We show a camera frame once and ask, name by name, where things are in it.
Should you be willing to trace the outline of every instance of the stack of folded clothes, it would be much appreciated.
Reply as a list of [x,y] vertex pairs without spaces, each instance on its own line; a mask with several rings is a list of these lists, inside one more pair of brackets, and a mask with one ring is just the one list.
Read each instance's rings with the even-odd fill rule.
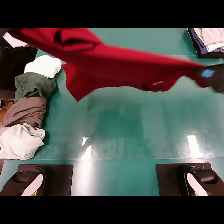
[[27,160],[44,145],[42,121],[61,65],[60,59],[44,55],[28,63],[24,74],[15,78],[15,104],[0,124],[0,159]]
[[188,28],[199,58],[224,58],[224,28]]

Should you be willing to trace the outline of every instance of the red fabric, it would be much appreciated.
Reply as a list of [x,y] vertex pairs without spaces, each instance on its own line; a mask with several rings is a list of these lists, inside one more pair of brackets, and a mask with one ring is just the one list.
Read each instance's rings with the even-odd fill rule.
[[10,34],[66,61],[66,86],[77,101],[103,87],[167,91],[184,75],[195,79],[195,69],[202,67],[191,61],[105,45],[87,28],[17,28]]

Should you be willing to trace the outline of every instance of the red cloth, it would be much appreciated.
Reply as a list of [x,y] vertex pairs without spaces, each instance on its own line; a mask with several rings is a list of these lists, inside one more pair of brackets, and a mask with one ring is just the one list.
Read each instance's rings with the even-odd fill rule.
[[103,87],[167,91],[184,75],[207,86],[194,76],[201,64],[108,46],[87,28],[16,28],[10,34],[66,61],[66,86],[77,101]]

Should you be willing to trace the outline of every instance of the light green cloth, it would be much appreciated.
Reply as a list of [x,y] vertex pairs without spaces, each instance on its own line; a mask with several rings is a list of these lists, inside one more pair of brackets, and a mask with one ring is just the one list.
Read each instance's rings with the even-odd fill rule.
[[16,93],[14,102],[23,97],[43,96],[48,98],[56,87],[55,79],[27,72],[15,78]]

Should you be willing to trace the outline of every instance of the glossy table surface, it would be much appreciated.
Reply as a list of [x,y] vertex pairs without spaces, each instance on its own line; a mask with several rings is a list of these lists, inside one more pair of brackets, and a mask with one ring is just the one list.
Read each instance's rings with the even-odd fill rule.
[[[223,63],[198,59],[186,28],[91,30],[110,45]],[[181,78],[166,93],[105,88],[76,102],[65,80],[62,70],[45,116],[45,145],[29,161],[5,161],[0,188],[20,163],[74,164],[72,195],[158,195],[157,163],[208,161],[224,177],[223,95]]]

